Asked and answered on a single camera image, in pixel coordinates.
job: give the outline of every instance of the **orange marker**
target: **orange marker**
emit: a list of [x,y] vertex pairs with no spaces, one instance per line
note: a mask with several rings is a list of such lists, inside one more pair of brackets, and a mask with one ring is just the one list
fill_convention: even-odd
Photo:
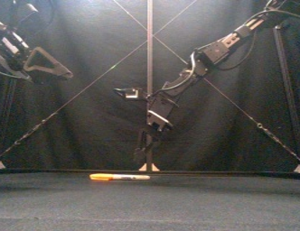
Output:
[[90,179],[91,180],[149,180],[150,176],[97,173],[90,175]]

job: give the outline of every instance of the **metal pole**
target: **metal pole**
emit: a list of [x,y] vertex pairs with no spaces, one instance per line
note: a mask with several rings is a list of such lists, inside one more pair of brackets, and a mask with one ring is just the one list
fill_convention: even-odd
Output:
[[[153,48],[153,12],[154,12],[154,6],[153,6],[153,0],[147,0],[147,87],[146,91],[147,94],[153,93],[153,54],[154,54],[154,48]],[[146,136],[146,144],[151,143],[151,136]],[[146,170],[153,171],[153,152],[150,151],[146,154]]]
[[282,74],[282,82],[285,87],[285,94],[288,99],[289,111],[290,111],[290,118],[292,118],[292,125],[293,125],[293,138],[296,141],[296,148],[300,155],[300,118],[297,115],[296,103],[294,103],[294,93],[293,93],[293,86],[292,86],[292,77],[289,73],[288,61],[285,56],[284,44],[282,44],[282,37],[281,37],[281,30],[284,29],[282,24],[278,25],[274,29],[274,40],[277,45],[278,57],[281,62],[281,74]]

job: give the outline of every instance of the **black cable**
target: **black cable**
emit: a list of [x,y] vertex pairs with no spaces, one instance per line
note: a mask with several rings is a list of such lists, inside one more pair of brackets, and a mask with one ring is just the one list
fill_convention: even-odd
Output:
[[293,14],[293,13],[286,12],[286,11],[270,10],[270,11],[262,11],[262,12],[254,14],[254,15],[246,20],[246,22],[245,22],[244,24],[248,24],[248,23],[249,23],[253,19],[256,19],[260,15],[265,15],[265,14],[285,14],[285,15],[293,17],[293,18],[300,19],[300,15],[299,15],[299,14]]

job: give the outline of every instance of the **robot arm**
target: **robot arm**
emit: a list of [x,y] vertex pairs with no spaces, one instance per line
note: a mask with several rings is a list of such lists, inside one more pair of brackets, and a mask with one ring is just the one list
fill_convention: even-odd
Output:
[[[26,6],[30,15],[33,12],[37,13],[33,5],[26,4]],[[70,79],[73,74],[69,69],[41,47],[31,49],[17,35],[14,26],[17,24],[17,12],[21,7],[21,1],[18,3],[14,1],[11,24],[3,25],[0,23],[0,65],[12,74],[6,75],[15,79],[31,81],[30,72],[38,70],[57,76],[58,79]]]
[[142,145],[143,137],[150,134],[154,142],[162,134],[172,130],[173,124],[169,115],[177,105],[184,91],[225,61],[241,45],[253,36],[257,30],[278,25],[289,16],[300,14],[300,0],[270,0],[265,11],[256,14],[244,25],[226,37],[196,49],[190,56],[186,69],[173,82],[166,82],[164,88],[150,96],[139,88],[114,89],[126,100],[146,100],[149,102],[147,126],[139,135],[139,144],[135,154],[145,156],[153,148],[153,143]]

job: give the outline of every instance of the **black backdrop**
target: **black backdrop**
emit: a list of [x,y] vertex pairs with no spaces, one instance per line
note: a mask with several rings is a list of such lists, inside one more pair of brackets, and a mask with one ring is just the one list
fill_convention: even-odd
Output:
[[[7,2],[0,0],[3,23],[8,22]],[[51,16],[47,1],[33,2],[47,20]],[[146,88],[146,0],[54,2],[55,19],[43,32],[27,36],[27,43],[42,46],[54,55],[73,71],[74,79],[47,81],[43,85],[17,82],[6,127],[3,111],[8,87],[15,80],[0,78],[0,151],[98,80],[2,161],[11,168],[137,170],[141,166],[133,162],[133,150],[138,130],[145,125],[146,104],[122,101],[113,88]],[[174,19],[157,38],[188,60],[196,47],[228,35],[265,4],[266,1],[254,0],[177,0],[173,3],[155,0],[154,32]],[[297,21],[284,38],[300,115]],[[141,44],[143,46],[119,62]],[[224,65],[237,63],[246,49],[248,45]],[[184,67],[180,58],[154,39],[154,89],[174,80]],[[273,31],[266,29],[258,34],[253,53],[240,68],[214,71],[206,79],[294,150]],[[206,81],[201,80],[188,90],[180,103],[181,108],[170,117],[176,129],[154,149],[154,162],[161,170],[294,169],[294,158]]]

